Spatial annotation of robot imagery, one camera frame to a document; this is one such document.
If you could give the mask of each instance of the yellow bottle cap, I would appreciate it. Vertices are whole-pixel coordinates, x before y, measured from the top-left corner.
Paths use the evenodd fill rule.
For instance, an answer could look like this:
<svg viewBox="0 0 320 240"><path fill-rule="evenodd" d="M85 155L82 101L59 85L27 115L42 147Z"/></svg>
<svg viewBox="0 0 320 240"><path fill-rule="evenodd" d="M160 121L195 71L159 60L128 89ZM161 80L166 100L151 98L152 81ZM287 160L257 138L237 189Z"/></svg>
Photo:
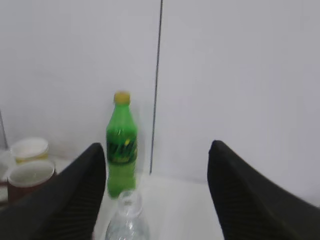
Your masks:
<svg viewBox="0 0 320 240"><path fill-rule="evenodd" d="M130 104L130 93L127 91L118 91L114 94L116 104Z"/></svg>

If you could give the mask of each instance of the white table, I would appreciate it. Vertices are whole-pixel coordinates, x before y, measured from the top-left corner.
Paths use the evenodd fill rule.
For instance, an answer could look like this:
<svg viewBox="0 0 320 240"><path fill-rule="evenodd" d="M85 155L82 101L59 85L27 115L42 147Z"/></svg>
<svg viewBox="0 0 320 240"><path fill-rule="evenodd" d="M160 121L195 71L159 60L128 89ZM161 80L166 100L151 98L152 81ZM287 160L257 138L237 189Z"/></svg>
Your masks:
<svg viewBox="0 0 320 240"><path fill-rule="evenodd" d="M50 158L55 161L58 173L71 163L54 156ZM4 152L0 153L1 164L10 169L15 166L15 161L8 152ZM224 239L206 183L148 174L139 175L137 181L151 240ZM116 206L117 202L105 192L94 229L95 240L105 240Z"/></svg>

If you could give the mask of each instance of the white panel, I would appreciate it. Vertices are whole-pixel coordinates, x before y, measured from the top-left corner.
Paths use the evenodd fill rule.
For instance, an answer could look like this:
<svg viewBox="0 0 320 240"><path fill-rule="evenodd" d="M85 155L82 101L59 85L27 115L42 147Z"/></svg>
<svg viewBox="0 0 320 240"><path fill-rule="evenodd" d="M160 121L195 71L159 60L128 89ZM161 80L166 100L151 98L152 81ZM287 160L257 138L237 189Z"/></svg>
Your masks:
<svg viewBox="0 0 320 240"><path fill-rule="evenodd" d="M117 90L132 94L140 168L149 169L159 0L2 0L0 108L10 144L49 140L74 158L105 145Z"/></svg>
<svg viewBox="0 0 320 240"><path fill-rule="evenodd" d="M164 2L154 173L206 181L220 139L276 183L320 197L316 5Z"/></svg>

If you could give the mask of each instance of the bottle label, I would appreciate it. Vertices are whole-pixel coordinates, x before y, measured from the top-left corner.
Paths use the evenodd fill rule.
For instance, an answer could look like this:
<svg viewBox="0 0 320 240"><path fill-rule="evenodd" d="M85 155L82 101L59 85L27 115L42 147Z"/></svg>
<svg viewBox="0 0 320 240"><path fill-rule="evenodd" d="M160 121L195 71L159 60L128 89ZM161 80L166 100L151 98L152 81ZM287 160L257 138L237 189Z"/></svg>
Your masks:
<svg viewBox="0 0 320 240"><path fill-rule="evenodd" d="M106 142L106 154L108 162L112 164L128 164L137 159L137 138L128 138L124 142Z"/></svg>

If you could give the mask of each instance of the green plastic bottle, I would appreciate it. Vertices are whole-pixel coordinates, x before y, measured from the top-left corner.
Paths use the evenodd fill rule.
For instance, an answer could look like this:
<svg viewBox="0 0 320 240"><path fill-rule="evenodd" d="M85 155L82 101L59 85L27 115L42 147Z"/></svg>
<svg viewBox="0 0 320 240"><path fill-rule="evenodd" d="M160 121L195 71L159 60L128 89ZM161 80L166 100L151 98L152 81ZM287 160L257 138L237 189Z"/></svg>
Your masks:
<svg viewBox="0 0 320 240"><path fill-rule="evenodd" d="M111 198L124 190L136 188L137 126L130 111L130 94L114 95L114 111L106 127L106 157L109 167L107 180Z"/></svg>

